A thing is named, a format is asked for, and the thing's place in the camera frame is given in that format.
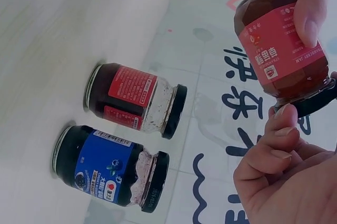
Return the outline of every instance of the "jam jar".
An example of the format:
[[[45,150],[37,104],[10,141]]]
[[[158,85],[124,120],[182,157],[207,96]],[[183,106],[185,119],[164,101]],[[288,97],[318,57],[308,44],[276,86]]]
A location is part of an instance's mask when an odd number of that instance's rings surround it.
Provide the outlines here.
[[[171,139],[184,108],[187,87],[122,66],[99,65],[89,78],[85,106],[96,116]]]
[[[122,207],[155,210],[170,158],[151,155],[143,145],[88,126],[70,126],[60,135],[53,170],[67,185]]]
[[[293,21],[297,0],[243,0],[234,29],[265,93],[276,98],[275,110],[292,103],[299,118],[337,97],[321,44],[306,48]]]

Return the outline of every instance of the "blueberry illustration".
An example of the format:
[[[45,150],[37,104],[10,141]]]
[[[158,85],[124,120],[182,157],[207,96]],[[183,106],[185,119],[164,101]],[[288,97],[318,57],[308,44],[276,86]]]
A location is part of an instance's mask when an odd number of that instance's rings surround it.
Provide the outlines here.
[[[85,178],[82,173],[79,173],[75,177],[75,183],[77,184],[78,187],[84,188],[86,185]]]
[[[115,159],[111,162],[111,165],[108,165],[106,169],[110,170],[110,176],[116,174],[116,171],[119,171],[123,168],[123,162],[119,159]]]
[[[122,177],[120,176],[120,175],[117,175],[116,176],[116,182],[118,183],[118,184],[120,184],[121,182],[122,182]]]

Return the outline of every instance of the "red logo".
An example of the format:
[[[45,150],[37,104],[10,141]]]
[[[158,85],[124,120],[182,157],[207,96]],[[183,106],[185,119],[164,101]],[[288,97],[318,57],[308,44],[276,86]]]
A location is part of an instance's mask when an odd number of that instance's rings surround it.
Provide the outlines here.
[[[113,185],[113,184],[110,184],[110,185],[108,185],[107,186],[111,191],[113,190],[113,189],[115,189],[115,186]]]
[[[259,42],[260,42],[260,36],[259,35],[251,35],[250,36],[250,40],[251,40],[251,42],[252,42],[252,44],[254,44],[254,45],[258,45],[259,44]]]
[[[271,76],[274,75],[274,70],[273,70],[273,69],[268,69],[266,73],[267,73],[267,75],[268,75],[269,77],[271,77]]]

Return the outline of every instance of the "barcode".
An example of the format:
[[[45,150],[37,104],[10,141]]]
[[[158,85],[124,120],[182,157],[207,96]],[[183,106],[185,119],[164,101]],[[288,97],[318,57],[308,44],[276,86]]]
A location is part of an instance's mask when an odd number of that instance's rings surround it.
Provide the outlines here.
[[[137,117],[135,117],[135,120],[133,122],[133,128],[138,129],[138,118]]]
[[[113,141],[117,144],[124,145],[126,147],[130,147],[131,143],[132,143],[131,141],[128,141],[128,140],[125,140],[123,138],[119,138],[119,137],[116,137],[116,136],[112,136],[110,134],[107,134],[105,132],[101,132],[101,131],[98,131],[98,130],[94,133],[94,135],[99,136],[99,137],[104,138],[104,139],[109,140],[109,141]]]
[[[91,179],[91,185],[90,185],[90,194],[92,196],[95,195],[95,185],[96,185],[97,174],[98,174],[98,171],[94,170],[93,177]]]
[[[150,86],[151,86],[151,83],[152,83],[152,80],[151,79],[148,79],[146,81],[146,84],[145,84],[145,87],[144,87],[144,91],[148,91]]]

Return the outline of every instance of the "black lid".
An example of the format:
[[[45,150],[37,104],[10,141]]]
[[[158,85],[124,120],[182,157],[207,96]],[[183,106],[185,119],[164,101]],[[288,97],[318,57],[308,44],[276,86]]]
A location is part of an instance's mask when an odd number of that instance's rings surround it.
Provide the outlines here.
[[[156,168],[154,169],[150,188],[142,206],[142,212],[151,213],[156,209],[164,188],[169,163],[170,156],[167,153],[159,151]]]
[[[168,120],[162,133],[162,137],[171,139],[178,127],[181,113],[183,111],[187,96],[187,87],[183,85],[177,85],[177,92],[173,101],[171,113],[168,116]]]
[[[297,109],[298,118],[302,118],[325,107],[332,100],[337,98],[336,79],[331,78],[330,83],[318,94],[299,101],[291,103]]]

